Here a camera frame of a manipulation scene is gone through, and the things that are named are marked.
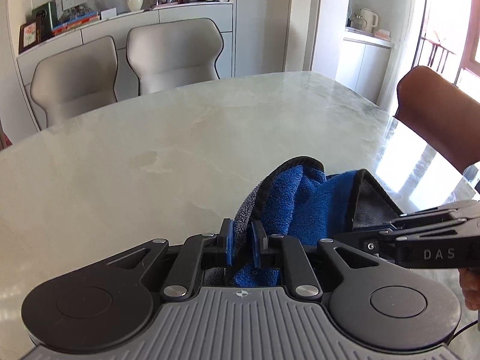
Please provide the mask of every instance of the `sheer curtain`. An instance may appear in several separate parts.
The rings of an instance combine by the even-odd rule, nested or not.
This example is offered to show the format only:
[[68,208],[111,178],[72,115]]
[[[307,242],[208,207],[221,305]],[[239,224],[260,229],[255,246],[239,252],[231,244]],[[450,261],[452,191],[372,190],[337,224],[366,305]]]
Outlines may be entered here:
[[394,115],[398,108],[397,84],[407,74],[415,58],[422,29],[425,0],[405,0],[405,14],[400,41],[395,44],[388,64],[385,80],[378,98],[378,106]]

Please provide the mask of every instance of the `white kettle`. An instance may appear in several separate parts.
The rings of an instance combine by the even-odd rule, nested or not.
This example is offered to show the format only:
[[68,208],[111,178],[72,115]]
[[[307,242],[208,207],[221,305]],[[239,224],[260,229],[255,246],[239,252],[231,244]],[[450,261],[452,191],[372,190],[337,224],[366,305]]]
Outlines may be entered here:
[[366,32],[372,32],[374,28],[378,26],[378,15],[369,9],[362,8],[360,10],[360,16],[364,20],[362,30]]

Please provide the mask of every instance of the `silver screw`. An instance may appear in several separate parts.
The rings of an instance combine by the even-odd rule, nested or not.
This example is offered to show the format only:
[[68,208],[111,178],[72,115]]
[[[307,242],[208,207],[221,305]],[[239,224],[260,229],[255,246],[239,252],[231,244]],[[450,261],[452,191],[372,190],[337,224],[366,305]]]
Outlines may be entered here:
[[184,286],[168,286],[163,293],[171,298],[180,298],[187,293],[187,289]]
[[302,298],[310,298],[312,296],[318,295],[318,288],[315,286],[303,285],[295,288],[297,295],[300,295]]

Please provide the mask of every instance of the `stack of books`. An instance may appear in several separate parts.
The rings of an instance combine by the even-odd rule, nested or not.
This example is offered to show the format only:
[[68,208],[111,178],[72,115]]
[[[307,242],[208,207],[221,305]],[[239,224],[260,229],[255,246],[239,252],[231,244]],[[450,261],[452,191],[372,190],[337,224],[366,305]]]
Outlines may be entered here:
[[80,27],[84,24],[87,23],[92,23],[94,21],[100,20],[100,15],[98,12],[90,12],[87,13],[86,15],[76,17],[75,19],[72,19],[70,21],[67,21],[66,23],[63,23],[55,28],[52,29],[52,34],[53,36],[60,35],[61,33],[64,33],[66,31],[70,31],[74,28]]

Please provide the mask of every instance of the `marble table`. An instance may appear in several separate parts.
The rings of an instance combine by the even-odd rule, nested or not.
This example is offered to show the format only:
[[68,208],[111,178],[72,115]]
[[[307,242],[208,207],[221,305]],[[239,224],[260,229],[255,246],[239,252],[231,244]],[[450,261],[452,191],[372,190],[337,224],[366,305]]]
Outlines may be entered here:
[[[316,73],[225,79],[109,105],[0,153],[0,359],[32,347],[20,307],[33,287],[147,240],[218,232],[252,188],[299,155],[329,174],[368,169],[404,211],[478,198],[415,133]],[[422,274],[461,297],[456,271]],[[474,318],[465,310],[461,324]]]

